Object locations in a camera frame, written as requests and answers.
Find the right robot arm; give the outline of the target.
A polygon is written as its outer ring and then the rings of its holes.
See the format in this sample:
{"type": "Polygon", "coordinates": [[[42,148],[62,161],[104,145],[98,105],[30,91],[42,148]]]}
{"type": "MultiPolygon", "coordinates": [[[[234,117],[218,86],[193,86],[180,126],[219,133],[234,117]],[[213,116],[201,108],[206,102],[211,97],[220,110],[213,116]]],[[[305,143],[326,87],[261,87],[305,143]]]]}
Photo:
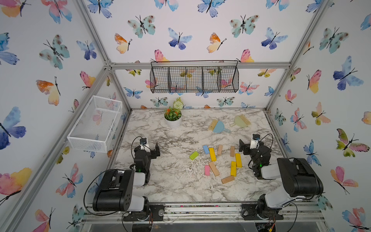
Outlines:
{"type": "Polygon", "coordinates": [[[258,180],[280,179],[282,185],[262,194],[256,203],[242,205],[244,220],[283,220],[279,212],[296,200],[311,200],[323,193],[323,183],[304,158],[278,158],[270,163],[271,148],[260,140],[239,141],[239,151],[251,158],[250,169],[258,180]]]}

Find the pink block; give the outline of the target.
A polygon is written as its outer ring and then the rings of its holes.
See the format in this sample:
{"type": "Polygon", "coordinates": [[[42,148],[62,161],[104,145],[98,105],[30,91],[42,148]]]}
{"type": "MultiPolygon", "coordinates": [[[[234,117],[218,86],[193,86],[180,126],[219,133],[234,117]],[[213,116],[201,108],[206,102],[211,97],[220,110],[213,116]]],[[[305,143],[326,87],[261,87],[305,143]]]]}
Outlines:
{"type": "Polygon", "coordinates": [[[210,176],[210,166],[209,165],[204,166],[204,175],[205,176],[210,176]]]}

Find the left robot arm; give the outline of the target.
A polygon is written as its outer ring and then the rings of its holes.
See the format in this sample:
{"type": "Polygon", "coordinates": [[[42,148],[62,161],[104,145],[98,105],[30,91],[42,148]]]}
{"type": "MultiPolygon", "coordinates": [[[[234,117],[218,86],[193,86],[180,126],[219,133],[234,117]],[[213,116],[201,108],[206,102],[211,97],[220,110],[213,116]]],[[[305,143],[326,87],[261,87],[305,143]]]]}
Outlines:
{"type": "Polygon", "coordinates": [[[154,149],[141,145],[134,151],[133,169],[111,169],[104,173],[93,198],[94,211],[141,212],[148,210],[148,199],[134,195],[133,188],[149,183],[151,161],[160,156],[160,149],[156,143],[154,149]]]}

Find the green block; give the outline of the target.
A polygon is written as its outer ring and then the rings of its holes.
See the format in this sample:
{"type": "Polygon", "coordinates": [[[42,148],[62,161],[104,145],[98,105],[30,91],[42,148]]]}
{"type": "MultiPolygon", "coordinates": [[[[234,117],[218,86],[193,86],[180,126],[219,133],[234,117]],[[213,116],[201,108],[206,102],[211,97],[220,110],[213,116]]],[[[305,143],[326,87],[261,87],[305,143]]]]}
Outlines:
{"type": "Polygon", "coordinates": [[[197,151],[195,151],[195,152],[193,152],[193,153],[189,156],[189,158],[190,158],[191,160],[195,160],[198,156],[199,156],[199,153],[198,153],[197,151]]]}

